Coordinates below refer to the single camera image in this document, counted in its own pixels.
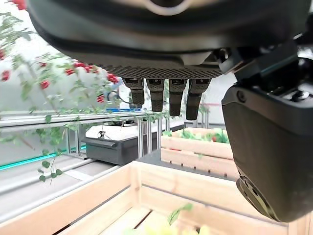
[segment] wooden crate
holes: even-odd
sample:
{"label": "wooden crate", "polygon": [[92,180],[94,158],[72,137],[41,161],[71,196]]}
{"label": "wooden crate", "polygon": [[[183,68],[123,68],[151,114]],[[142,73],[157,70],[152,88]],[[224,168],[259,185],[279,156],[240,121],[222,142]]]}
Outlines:
{"label": "wooden crate", "polygon": [[[201,128],[185,130],[201,135],[214,132],[211,129]],[[172,137],[161,137],[162,161],[218,174],[233,180],[239,177],[230,144],[182,139],[179,138],[182,131],[175,131]]]}
{"label": "wooden crate", "polygon": [[290,224],[269,220],[235,182],[133,162],[0,224],[0,235],[122,235],[129,228],[164,224],[186,203],[193,208],[181,212],[174,224],[179,229],[207,225],[213,235],[313,234],[310,215]]}

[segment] teal stripe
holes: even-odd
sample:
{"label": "teal stripe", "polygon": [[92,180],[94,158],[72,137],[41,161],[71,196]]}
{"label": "teal stripe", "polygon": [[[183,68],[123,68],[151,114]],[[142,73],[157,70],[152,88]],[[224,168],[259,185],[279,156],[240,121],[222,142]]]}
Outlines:
{"label": "teal stripe", "polygon": [[23,161],[20,161],[20,162],[16,162],[16,163],[10,163],[10,164],[6,164],[6,165],[1,165],[0,166],[0,171],[1,170],[6,170],[6,169],[9,169],[9,168],[13,168],[13,167],[16,167],[16,166],[19,166],[19,165],[24,165],[24,164],[27,164],[27,163],[33,163],[33,162],[36,162],[36,161],[44,160],[44,159],[47,159],[47,158],[53,158],[55,156],[56,156],[55,153],[51,153],[51,154],[46,155],[46,156],[39,156],[39,157],[23,160]]}

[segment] black robotic arm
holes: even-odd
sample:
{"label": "black robotic arm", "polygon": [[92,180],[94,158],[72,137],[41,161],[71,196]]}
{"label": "black robotic arm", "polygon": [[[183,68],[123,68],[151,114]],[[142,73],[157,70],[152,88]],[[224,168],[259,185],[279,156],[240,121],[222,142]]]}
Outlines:
{"label": "black robotic arm", "polygon": [[290,222],[313,210],[311,0],[27,0],[38,33],[63,53],[123,77],[135,104],[143,79],[153,111],[170,79],[178,116],[197,118],[211,79],[238,82],[222,105],[237,186],[260,213]]}

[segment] red rose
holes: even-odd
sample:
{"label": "red rose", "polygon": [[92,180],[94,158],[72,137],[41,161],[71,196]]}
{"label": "red rose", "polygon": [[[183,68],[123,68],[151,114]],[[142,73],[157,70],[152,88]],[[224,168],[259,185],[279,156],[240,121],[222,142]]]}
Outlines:
{"label": "red rose", "polygon": [[20,11],[27,9],[25,0],[11,0],[11,2],[14,3]]}
{"label": "red rose", "polygon": [[46,67],[46,66],[47,66],[47,63],[40,62],[39,65],[40,65],[40,67]]}
{"label": "red rose", "polygon": [[50,83],[49,83],[48,81],[43,81],[43,82],[40,84],[41,89],[43,89],[43,90],[46,89],[46,88],[48,88],[49,85],[50,85]]}
{"label": "red rose", "polygon": [[3,72],[2,72],[1,80],[2,80],[3,82],[5,82],[5,81],[9,80],[9,78],[10,78],[10,71],[9,71],[9,70],[3,71]]}
{"label": "red rose", "polygon": [[118,83],[118,78],[114,74],[108,73],[107,79],[108,79],[108,81],[112,82],[113,84]]}
{"label": "red rose", "polygon": [[4,50],[0,49],[0,60],[4,60],[5,53]]}
{"label": "red rose", "polygon": [[83,62],[76,62],[74,63],[74,67],[78,68],[78,67],[85,67],[86,65]]}
{"label": "red rose", "polygon": [[104,102],[104,95],[100,95],[97,97],[97,102],[103,103]]}
{"label": "red rose", "polygon": [[86,67],[85,67],[85,70],[86,70],[87,73],[89,73],[89,72],[90,72],[89,66],[86,66]]}
{"label": "red rose", "polygon": [[70,75],[72,75],[73,73],[75,73],[75,71],[72,70],[72,69],[67,69],[67,70],[65,70],[65,73],[67,74],[67,76],[70,76]]}

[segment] black plastic cover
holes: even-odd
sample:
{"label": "black plastic cover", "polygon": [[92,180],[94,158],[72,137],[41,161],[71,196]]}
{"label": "black plastic cover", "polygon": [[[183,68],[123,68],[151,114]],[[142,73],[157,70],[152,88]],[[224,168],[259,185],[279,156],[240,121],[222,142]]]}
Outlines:
{"label": "black plastic cover", "polygon": [[312,211],[313,98],[292,102],[234,85],[222,105],[247,201],[281,222]]}

